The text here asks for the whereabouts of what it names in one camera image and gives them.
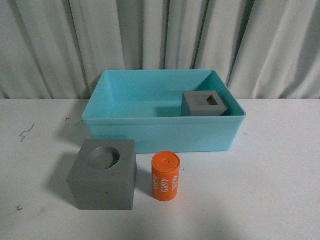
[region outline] gray block with circular hole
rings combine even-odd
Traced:
[[[80,210],[132,210],[136,175],[134,140],[87,139],[67,183]]]

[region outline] orange cylinder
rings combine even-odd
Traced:
[[[161,151],[152,158],[152,193],[159,201],[170,201],[178,191],[180,158],[173,152]]]

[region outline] white tabletop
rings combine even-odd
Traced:
[[[1,240],[320,239],[320,100],[240,100],[231,149],[178,153],[169,202],[152,197],[153,154],[138,154],[122,211],[78,210],[66,183],[87,102],[0,100]]]

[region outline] white curtain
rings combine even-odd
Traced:
[[[0,98],[89,98],[105,70],[214,69],[237,98],[320,97],[320,0],[2,0]]]

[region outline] light blue plastic bin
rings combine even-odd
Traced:
[[[216,90],[228,116],[184,116],[184,91]],[[138,154],[228,150],[246,117],[213,70],[105,71],[82,119],[93,139],[135,140]]]

